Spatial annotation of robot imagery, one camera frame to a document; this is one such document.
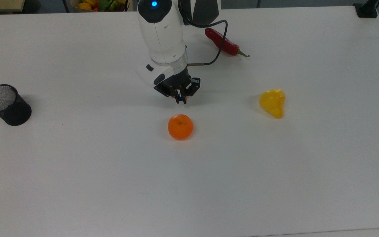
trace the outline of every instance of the tabletop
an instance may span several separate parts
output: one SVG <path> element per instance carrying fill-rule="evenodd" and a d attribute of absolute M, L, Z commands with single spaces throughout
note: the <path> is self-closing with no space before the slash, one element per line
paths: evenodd
<path fill-rule="evenodd" d="M 176 104 L 135 73 L 137 14 L 0 15 L 0 236 L 244 237 L 379 228 L 379 17 L 354 7 L 223 10 L 222 54 Z M 217 52 L 184 28 L 191 63 Z M 218 31 L 223 26 L 215 27 Z M 285 114 L 258 103 L 281 88 Z M 185 141 L 167 121 L 187 114 Z"/>
<path fill-rule="evenodd" d="M 0 12 L 21 12 L 24 0 L 0 0 Z"/>

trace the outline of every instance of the mesh pen holder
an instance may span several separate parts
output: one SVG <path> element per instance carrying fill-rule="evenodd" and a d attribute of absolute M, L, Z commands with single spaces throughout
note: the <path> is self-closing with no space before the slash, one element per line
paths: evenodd
<path fill-rule="evenodd" d="M 6 84 L 0 85 L 0 117 L 11 126 L 25 123 L 32 114 L 32 108 L 18 94 L 17 90 Z"/>

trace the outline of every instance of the green fruit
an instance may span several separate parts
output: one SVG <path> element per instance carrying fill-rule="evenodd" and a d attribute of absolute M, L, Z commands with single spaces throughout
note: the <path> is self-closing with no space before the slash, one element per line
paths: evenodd
<path fill-rule="evenodd" d="M 110 10 L 111 12 L 113 12 L 114 9 L 119 5 L 119 3 L 118 3 L 117 1 L 115 1 L 115 0 L 112 0 L 112 1 L 109 2 L 109 4 L 110 4 L 111 2 L 113 2 L 113 3 L 112 3 L 111 6 L 109 7 L 109 10 Z"/>

